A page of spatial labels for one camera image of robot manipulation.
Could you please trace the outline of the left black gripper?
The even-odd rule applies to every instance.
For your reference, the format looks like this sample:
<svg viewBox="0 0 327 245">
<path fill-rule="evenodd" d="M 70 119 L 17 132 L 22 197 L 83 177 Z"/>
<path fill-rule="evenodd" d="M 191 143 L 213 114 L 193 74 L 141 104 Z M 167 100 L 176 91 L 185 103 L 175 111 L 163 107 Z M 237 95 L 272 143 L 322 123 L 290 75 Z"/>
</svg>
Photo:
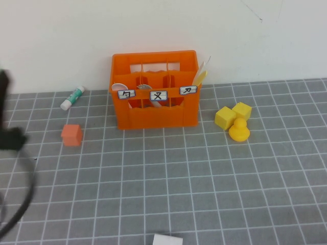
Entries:
<svg viewBox="0 0 327 245">
<path fill-rule="evenodd" d="M 28 137 L 21 128 L 1 129 L 1 150 L 20 151 Z"/>
</svg>

